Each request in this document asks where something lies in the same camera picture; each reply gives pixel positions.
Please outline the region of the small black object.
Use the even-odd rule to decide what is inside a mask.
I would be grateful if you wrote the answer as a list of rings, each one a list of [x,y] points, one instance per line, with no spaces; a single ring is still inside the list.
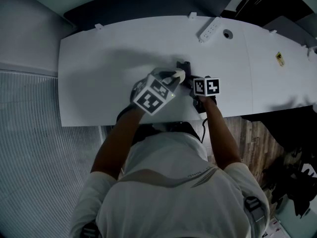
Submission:
[[[185,71],[185,79],[182,82],[182,85],[188,89],[192,89],[193,88],[193,79],[194,79],[194,77],[192,76],[191,69],[186,70]]]

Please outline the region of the black office chair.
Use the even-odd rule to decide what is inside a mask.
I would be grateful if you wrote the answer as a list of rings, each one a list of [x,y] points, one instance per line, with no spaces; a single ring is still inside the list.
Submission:
[[[283,200],[293,202],[295,215],[302,218],[317,196],[317,178],[308,170],[301,171],[303,154],[284,152],[269,167],[263,170],[264,191],[269,191],[269,203],[275,210],[281,208]]]

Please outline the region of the dark desk divider panel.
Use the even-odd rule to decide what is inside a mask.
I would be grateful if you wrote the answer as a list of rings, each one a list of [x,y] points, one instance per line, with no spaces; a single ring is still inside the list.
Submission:
[[[64,18],[79,30],[87,31],[96,24],[102,26],[127,20],[159,17],[198,16],[217,17],[231,0],[93,0],[64,13]]]

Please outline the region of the person's right forearm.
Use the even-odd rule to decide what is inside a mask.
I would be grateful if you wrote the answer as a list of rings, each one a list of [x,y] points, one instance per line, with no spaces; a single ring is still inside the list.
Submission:
[[[200,96],[199,99],[207,113],[211,147],[216,164],[224,170],[230,164],[240,163],[237,143],[216,103],[210,97]]]

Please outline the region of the white power strip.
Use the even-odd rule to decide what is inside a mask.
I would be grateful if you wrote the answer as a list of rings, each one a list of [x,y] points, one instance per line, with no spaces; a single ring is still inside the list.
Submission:
[[[203,30],[198,39],[200,43],[207,43],[211,37],[217,32],[221,26],[221,19],[216,17],[213,21]]]

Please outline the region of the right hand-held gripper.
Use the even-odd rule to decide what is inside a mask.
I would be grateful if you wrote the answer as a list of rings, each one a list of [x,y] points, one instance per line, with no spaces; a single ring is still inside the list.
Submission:
[[[176,67],[179,69],[185,69],[191,71],[191,64],[188,61],[184,63],[177,61]],[[220,83],[218,78],[207,77],[194,77],[192,79],[192,90],[190,96],[193,98],[193,106],[197,113],[205,113],[205,108],[203,103],[200,101],[199,97],[211,98],[216,103],[216,96],[220,94]]]

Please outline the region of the person's left forearm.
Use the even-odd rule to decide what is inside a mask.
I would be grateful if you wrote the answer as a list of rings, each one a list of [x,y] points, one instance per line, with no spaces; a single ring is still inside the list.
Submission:
[[[102,172],[118,179],[144,114],[142,109],[133,107],[120,116],[97,152],[92,173]]]

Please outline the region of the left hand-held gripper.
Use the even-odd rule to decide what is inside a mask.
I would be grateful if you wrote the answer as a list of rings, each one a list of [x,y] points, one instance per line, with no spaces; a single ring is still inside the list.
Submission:
[[[132,104],[151,116],[156,114],[175,97],[174,91],[180,83],[180,77],[173,77],[175,73],[170,68],[155,68],[133,86],[130,96]]]

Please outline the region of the person's white shirt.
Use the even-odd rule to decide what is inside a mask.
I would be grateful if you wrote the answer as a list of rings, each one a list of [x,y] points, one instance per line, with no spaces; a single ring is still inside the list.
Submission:
[[[264,229],[246,211],[248,196],[266,208]],[[245,164],[222,170],[195,137],[165,132],[132,146],[121,179],[88,175],[70,238],[88,223],[101,238],[261,238],[269,217],[267,197]]]

